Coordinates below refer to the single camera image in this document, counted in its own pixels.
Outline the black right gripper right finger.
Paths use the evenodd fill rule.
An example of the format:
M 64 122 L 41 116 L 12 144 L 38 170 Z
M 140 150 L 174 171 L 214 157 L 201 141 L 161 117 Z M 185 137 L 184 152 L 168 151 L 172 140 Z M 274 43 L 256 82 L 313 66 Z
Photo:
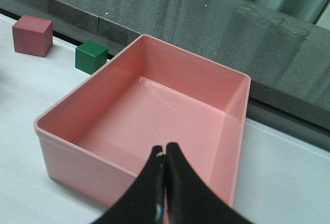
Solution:
M 165 179 L 169 223 L 250 223 L 210 190 L 177 143 L 166 146 Z

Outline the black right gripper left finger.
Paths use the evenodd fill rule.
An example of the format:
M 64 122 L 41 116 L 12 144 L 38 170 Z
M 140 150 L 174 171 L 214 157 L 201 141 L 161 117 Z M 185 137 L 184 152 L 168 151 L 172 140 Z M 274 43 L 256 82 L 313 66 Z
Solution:
M 154 146 L 133 184 L 94 223 L 163 223 L 164 170 L 163 148 Z

